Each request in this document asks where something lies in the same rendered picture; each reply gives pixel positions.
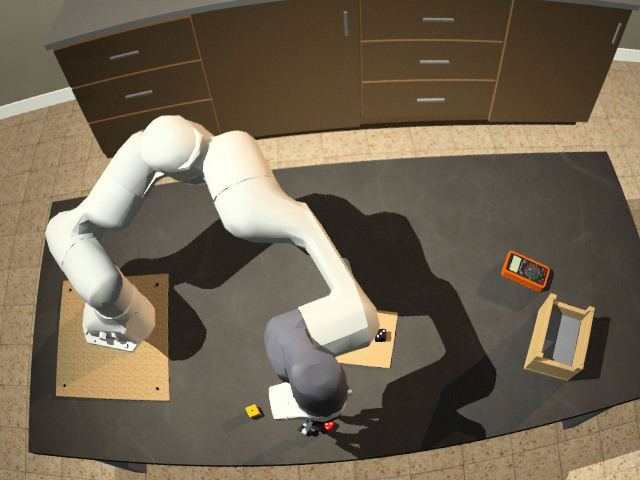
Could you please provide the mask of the tan flat mat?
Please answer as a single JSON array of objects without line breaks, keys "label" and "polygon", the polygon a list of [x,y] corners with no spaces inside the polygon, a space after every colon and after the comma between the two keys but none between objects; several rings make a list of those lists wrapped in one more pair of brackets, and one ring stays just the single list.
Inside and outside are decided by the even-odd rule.
[{"label": "tan flat mat", "polygon": [[398,313],[378,310],[377,312],[380,328],[387,329],[386,341],[375,342],[374,338],[366,348],[335,357],[339,363],[390,368]]}]

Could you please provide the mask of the orange digital multimeter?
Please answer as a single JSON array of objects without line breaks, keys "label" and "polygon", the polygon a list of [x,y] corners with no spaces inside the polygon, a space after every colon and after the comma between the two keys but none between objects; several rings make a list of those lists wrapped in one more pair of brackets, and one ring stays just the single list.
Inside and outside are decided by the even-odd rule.
[{"label": "orange digital multimeter", "polygon": [[549,267],[510,251],[501,275],[537,292],[542,292],[546,286],[549,272]]}]

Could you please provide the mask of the yellow die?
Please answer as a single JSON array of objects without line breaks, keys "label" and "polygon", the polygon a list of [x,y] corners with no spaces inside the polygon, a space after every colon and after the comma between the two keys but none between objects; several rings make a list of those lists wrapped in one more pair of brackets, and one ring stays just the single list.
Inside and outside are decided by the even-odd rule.
[{"label": "yellow die", "polygon": [[247,413],[248,413],[248,415],[249,415],[249,417],[250,417],[251,419],[256,418],[256,417],[258,417],[258,416],[261,416],[261,414],[260,414],[260,412],[258,411],[258,408],[256,407],[256,405],[252,405],[252,406],[250,406],[250,407],[247,407],[247,408],[246,408],[246,411],[247,411]]}]

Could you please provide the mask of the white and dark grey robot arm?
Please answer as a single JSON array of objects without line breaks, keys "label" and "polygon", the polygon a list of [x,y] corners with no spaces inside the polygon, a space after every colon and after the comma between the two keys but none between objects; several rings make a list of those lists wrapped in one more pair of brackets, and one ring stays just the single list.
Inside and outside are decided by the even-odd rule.
[{"label": "white and dark grey robot arm", "polygon": [[100,243],[104,233],[128,227],[164,177],[208,185],[225,229],[305,249],[330,287],[329,296],[272,317],[264,341],[286,382],[269,388],[274,419],[336,418],[353,394],[335,357],[370,346],[380,328],[376,307],[307,204],[280,188],[256,140],[242,131],[212,136],[181,116],[160,116],[125,142],[77,208],[50,220],[49,250],[86,302],[87,343],[134,353],[155,326],[155,308],[119,274]]}]

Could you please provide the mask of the wooden crate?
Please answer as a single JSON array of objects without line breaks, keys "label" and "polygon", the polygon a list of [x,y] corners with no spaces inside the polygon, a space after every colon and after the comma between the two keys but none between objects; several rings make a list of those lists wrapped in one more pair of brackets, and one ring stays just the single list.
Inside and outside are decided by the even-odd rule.
[{"label": "wooden crate", "polygon": [[583,370],[595,308],[585,311],[556,297],[547,298],[538,311],[525,365],[528,371],[568,381]]}]

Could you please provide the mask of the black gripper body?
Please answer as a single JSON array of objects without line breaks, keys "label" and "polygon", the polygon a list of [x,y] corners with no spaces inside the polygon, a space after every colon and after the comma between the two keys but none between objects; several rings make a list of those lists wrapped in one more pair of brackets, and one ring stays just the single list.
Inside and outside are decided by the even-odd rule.
[{"label": "black gripper body", "polygon": [[[340,414],[341,414],[341,413],[340,413]],[[340,414],[339,414],[339,416],[340,416]],[[339,417],[339,416],[338,416],[338,417]],[[313,423],[312,423],[312,426],[316,426],[316,425],[317,425],[317,424],[319,424],[319,423],[329,423],[329,422],[332,422],[332,421],[334,421],[335,419],[337,419],[338,417],[333,418],[333,419],[331,419],[331,420],[328,420],[328,421],[326,421],[326,422],[312,421],[312,422],[313,422]]]}]

